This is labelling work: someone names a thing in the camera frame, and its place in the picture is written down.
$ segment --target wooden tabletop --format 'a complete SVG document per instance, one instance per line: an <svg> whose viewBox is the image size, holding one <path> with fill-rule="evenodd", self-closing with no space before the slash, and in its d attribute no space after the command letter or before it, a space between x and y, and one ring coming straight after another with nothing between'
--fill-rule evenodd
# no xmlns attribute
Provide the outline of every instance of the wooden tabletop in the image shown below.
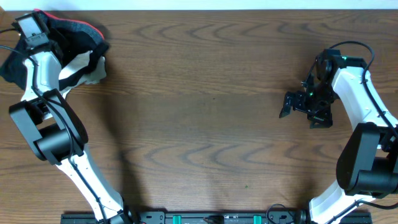
<svg viewBox="0 0 398 224"><path fill-rule="evenodd" d="M329 129L310 129L299 112L278 115L285 92L300 90L315 56L337 42L373 47L372 81L398 116L397 11L54 14L99 27L111 45L106 79L67 100L96 163L136 208L302 208L319 196L352 133L343 105L333 103ZM1 28L11 21L3 17ZM1 34L0 44L17 38ZM361 47L340 49L369 60ZM0 79L0 223L59 223L65 212L89 212L73 182L29 149L8 115L23 91ZM396 211L370 211L375 223L397 223Z"/></svg>

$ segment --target white background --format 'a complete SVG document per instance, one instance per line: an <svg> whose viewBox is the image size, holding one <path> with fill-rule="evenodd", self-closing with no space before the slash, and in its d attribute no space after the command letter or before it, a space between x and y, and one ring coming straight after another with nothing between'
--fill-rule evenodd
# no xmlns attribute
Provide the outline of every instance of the white background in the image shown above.
<svg viewBox="0 0 398 224"><path fill-rule="evenodd" d="M398 0L0 0L15 10L398 9Z"/></svg>

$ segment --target table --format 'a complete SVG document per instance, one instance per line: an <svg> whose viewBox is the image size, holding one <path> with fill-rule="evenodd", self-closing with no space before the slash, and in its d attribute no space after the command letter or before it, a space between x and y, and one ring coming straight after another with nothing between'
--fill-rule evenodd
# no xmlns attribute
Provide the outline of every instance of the table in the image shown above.
<svg viewBox="0 0 398 224"><path fill-rule="evenodd" d="M337 42L374 48L374 86L398 116L397 11L54 14L93 24L111 45L107 78L67 100L106 178L141 210L304 207L320 195L352 132L342 103L332 105L329 129L310 129L302 113L278 115L284 93L299 90L315 56ZM2 17L1 28L11 21ZM0 43L17 38L1 34ZM358 46L340 49L370 58ZM1 78L0 223L58 223L65 212L89 212L72 181L38 160L11 121L7 108L21 96ZM397 222L396 211L370 211L375 223Z"/></svg>

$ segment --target cable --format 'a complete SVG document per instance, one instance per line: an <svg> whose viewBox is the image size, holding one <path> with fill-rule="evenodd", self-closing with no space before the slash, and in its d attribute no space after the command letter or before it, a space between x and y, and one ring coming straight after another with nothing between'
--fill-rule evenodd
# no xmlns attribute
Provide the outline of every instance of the cable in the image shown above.
<svg viewBox="0 0 398 224"><path fill-rule="evenodd" d="M75 138L73 133L70 131L70 128L67 124L67 122L65 121L65 119L63 118L63 116L60 114L60 112L53 106L51 105L51 103L49 103L40 93L39 90L36 88L36 74L37 74L37 63L29 56L27 56L26 54L23 54L22 52L13 49L11 47L5 46L5 45L0 45L0 49L7 49L10 50L12 52L15 52L17 54L20 54L24 57L26 57L27 59L29 59L32 63L33 63L33 81L32 81L32 90L33 92L37 95L37 97L43 101L43 103L48 106L61 120L62 124L65 126L65 129L68 133L68 137L69 137L69 145L70 145L70 152L69 152L69 157L68 157L68 161L71 164L71 166L73 167L73 169L75 170L75 172L77 173L77 175L79 176L79 178L81 179L81 181L84 183L84 185L87 187L87 189L90 191L90 193L94 196L95 200L97 201L98 205L99 205L99 209L101 210L101 214L103 216L103 221L104 224L108 224L108 220L106 218L106 214L104 211L104 206L102 205L100 198L95 194L94 190L91 188L91 186L88 184L87 180L83 177L83 175L81 174L81 172L78 170L76 164L72 161L72 155L73 155L73 139Z"/></svg>
<svg viewBox="0 0 398 224"><path fill-rule="evenodd" d="M271 205L271 207L269 207L269 208L267 209L266 218L267 218L268 221L271 222L272 224L276 224L276 223L275 223L274 221L272 221L272 220L269 218L269 210L271 210L271 209L272 209L273 207L275 207L275 206L281 206L281 207L283 207L283 208L286 209L285 205L282 205L282 204L279 204L279 203L275 203L275 204ZM288 224L294 223L294 215L291 214L290 211L287 211L287 213L293 218L293 221L290 222L290 223L288 223Z"/></svg>
<svg viewBox="0 0 398 224"><path fill-rule="evenodd" d="M4 29L4 30L0 30L0 34L2 34L4 32L8 32L8 31L18 31L18 30L15 28Z"/></svg>
<svg viewBox="0 0 398 224"><path fill-rule="evenodd" d="M398 203L395 203L393 205L378 205L376 203L372 203L372 202L367 202L365 200L357 200L355 201L352 205L350 205L349 207L347 207L346 209L344 209L342 212L340 212L337 216L333 217L331 220L329 220L326 224L332 224L334 221L336 221L338 218L346 215L349 211L351 211L351 209L355 208L355 207L359 207L360 204L365 204L365 205L369 205L371 207L374 208L379 208L379 209L383 209L383 210L392 210L395 208L398 208Z"/></svg>
<svg viewBox="0 0 398 224"><path fill-rule="evenodd" d="M383 119L383 121L385 122L385 124L386 124L386 125L389 127L389 129L392 131L392 134L394 135L394 137L395 137L396 139L398 139L398 133L397 133L397 131L395 130L395 128L393 127L393 125L390 123L390 121L387 119L386 115L384 115L385 111L382 111L382 110L381 110L380 106L377 104L376 100L373 98L372 93L371 93L370 90L369 90L368 84L366 84L368 80L365 79L365 74L366 74L366 72L369 70L369 67L371 66L371 64L372 64L372 62L373 62L373 60L374 60L374 51L373 51L373 49L372 49L369 45L367 45L367 44L364 44L364 43L359 42L359 41L354 41L354 40L343 41L343 42L337 43L337 44L335 44L335 45L333 45L333 46L331 46L331 47L329 47L329 48L332 49L332 48L335 48L335 47L340 46L340 45L343 45L343 44L358 44L358 45L361 45L361 46L363 46L363 47L366 47L366 48L370 51L370 53L371 53L371 55L372 55L372 58L371 58L371 60L369 61L368 65L363 69L363 73L362 73L362 84L363 84L363 87L365 88L366 93L368 94L369 99L372 101L373 106L375 107L375 109L376 109L377 112L379 113L379 116Z"/></svg>

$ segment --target red trim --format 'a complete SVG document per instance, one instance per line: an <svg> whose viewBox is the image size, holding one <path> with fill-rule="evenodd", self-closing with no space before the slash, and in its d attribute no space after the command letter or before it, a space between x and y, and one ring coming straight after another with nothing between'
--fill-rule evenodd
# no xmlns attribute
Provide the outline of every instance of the red trim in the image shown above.
<svg viewBox="0 0 398 224"><path fill-rule="evenodd" d="M73 19L60 19L60 18L58 18L57 16L51 15L51 14L49 14L49 13L47 13L47 12L45 12L45 11L42 11L42 10L40 10L40 9L34 9L34 11L36 11L36 12L40 12L40 11L41 11L41 12L43 12L46 16L51 17L52 19L58 19L58 20L61 20L61 21L78 22L78 23L81 23L81 24L88 25L88 26L90 26L91 28L93 28L95 31L97 31L97 32L101 35L101 37L102 37L103 40L105 39L105 38L104 38L104 35L101 33L101 31L99 31L97 28L93 27L92 25L88 24L87 22L76 21L76 20L73 20Z"/></svg>

